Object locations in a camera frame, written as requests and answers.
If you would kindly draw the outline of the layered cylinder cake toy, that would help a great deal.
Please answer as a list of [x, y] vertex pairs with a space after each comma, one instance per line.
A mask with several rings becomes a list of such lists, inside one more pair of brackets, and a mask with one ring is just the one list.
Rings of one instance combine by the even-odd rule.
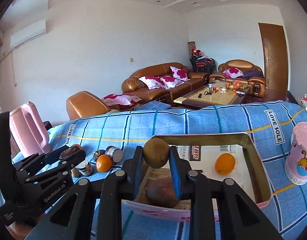
[[119, 163], [124, 157], [123, 150], [115, 146], [108, 146], [105, 150], [105, 155], [108, 155], [114, 163]]

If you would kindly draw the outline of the brown kiwi fruit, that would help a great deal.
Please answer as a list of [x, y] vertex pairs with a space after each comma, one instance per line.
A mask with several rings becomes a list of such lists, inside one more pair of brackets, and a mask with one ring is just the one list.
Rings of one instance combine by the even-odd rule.
[[145, 162], [152, 168], [163, 167], [169, 159], [169, 145], [160, 138], [152, 138], [143, 147]]

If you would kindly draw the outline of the orange tangerine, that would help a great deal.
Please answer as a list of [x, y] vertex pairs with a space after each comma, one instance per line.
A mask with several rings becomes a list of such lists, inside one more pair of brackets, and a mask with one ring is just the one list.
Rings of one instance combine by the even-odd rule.
[[80, 150], [83, 150], [81, 145], [78, 144], [73, 144], [71, 147], [79, 148]]
[[101, 173], [108, 172], [111, 169], [112, 164], [113, 161], [110, 156], [103, 154], [99, 156], [96, 161], [96, 170]]

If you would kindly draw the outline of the dark brown round fruit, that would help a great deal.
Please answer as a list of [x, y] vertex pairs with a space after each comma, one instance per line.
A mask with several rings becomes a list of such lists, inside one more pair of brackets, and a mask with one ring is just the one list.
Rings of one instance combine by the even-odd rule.
[[148, 180], [146, 198], [151, 205], [174, 208], [178, 203], [171, 177]]

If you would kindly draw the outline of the large orange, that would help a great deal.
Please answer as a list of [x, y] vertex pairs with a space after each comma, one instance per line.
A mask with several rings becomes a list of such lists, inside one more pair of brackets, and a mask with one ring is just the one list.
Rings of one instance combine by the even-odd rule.
[[230, 174], [235, 167], [235, 158], [230, 153], [220, 155], [215, 162], [215, 171], [222, 176]]

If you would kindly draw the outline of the pink rectangular tin box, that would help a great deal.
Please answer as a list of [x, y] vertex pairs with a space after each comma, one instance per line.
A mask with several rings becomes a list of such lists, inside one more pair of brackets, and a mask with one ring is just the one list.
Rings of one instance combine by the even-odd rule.
[[[170, 146], [177, 148], [179, 157], [187, 160], [192, 169], [209, 179], [223, 181], [231, 178], [261, 209], [266, 207], [272, 198], [266, 169], [260, 155], [247, 133], [225, 134], [192, 134], [192, 135], [159, 135], [159, 138]], [[216, 172], [217, 159], [222, 154], [231, 154], [235, 159], [232, 172], [221, 175]], [[171, 176], [169, 164], [160, 169], [144, 166], [145, 175], [140, 184], [135, 200], [125, 200], [124, 204], [134, 213], [146, 217], [189, 222], [190, 201], [182, 200], [172, 208], [150, 205], [146, 198], [147, 185], [156, 179]]]

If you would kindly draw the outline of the blue plaid table cloth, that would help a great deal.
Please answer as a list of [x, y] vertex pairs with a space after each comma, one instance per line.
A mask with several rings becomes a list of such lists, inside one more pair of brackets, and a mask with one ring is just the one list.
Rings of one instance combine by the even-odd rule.
[[133, 111], [81, 118], [49, 130], [52, 149], [79, 144], [87, 159], [94, 151], [115, 146], [133, 157], [153, 135], [246, 132], [269, 177], [273, 197], [263, 212], [284, 239], [296, 239], [307, 226], [307, 183], [292, 184], [284, 170], [292, 129], [307, 122], [307, 111], [285, 101], [211, 106], [201, 110]]

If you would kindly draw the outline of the dark chocolate round toy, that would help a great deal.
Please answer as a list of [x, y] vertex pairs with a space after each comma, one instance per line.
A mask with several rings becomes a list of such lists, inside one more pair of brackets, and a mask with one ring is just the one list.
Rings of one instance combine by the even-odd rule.
[[105, 150], [97, 150], [93, 153], [93, 160], [96, 162], [97, 159], [105, 154]]

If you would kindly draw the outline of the pink electric kettle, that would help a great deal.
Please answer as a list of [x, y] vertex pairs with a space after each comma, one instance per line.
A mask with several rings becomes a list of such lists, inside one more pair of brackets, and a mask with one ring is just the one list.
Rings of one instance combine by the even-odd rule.
[[23, 157], [50, 151], [49, 134], [33, 102], [10, 112], [10, 129]]

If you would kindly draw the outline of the small olive pebble toy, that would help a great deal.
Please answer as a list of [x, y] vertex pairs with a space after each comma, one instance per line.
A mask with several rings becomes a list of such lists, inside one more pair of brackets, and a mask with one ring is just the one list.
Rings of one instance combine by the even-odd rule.
[[79, 178], [80, 177], [80, 172], [77, 168], [72, 168], [71, 169], [71, 174], [73, 178]]

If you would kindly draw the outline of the dark striped oval toy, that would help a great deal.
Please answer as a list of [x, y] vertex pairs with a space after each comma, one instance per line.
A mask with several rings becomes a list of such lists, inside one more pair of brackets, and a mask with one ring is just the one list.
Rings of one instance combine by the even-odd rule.
[[69, 158], [71, 155], [75, 154], [76, 152], [79, 152], [80, 148], [76, 145], [71, 146], [68, 149], [65, 149], [62, 151], [59, 155], [59, 160], [64, 160]]

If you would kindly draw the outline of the brown leather three-seat sofa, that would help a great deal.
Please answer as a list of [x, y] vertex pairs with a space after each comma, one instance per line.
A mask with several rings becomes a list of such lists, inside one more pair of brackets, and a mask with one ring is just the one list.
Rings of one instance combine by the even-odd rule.
[[126, 95], [137, 96], [140, 103], [160, 101], [173, 103], [181, 96], [206, 85], [207, 73], [191, 72], [178, 62], [163, 63], [137, 70], [126, 79], [122, 91]]

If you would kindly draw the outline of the stacked dark chairs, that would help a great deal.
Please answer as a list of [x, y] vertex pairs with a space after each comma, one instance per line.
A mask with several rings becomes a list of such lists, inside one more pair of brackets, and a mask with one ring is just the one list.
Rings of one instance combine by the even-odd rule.
[[192, 55], [190, 62], [194, 72], [213, 74], [217, 71], [215, 60], [207, 56]]

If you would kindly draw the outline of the pink cartoon lidded cup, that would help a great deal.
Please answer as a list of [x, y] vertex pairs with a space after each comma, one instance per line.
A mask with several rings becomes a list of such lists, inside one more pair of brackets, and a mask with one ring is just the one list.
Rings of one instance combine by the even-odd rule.
[[292, 130], [291, 148], [285, 160], [285, 173], [295, 185], [307, 183], [307, 122], [299, 122]]

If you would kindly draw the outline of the white wall air conditioner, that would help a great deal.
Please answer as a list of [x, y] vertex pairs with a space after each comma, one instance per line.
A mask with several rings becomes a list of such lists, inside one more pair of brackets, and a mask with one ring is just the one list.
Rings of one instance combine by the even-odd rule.
[[10, 37], [10, 46], [12, 49], [16, 49], [25, 43], [28, 43], [40, 36], [45, 35], [46, 33], [47, 20], [42, 19], [12, 34]]

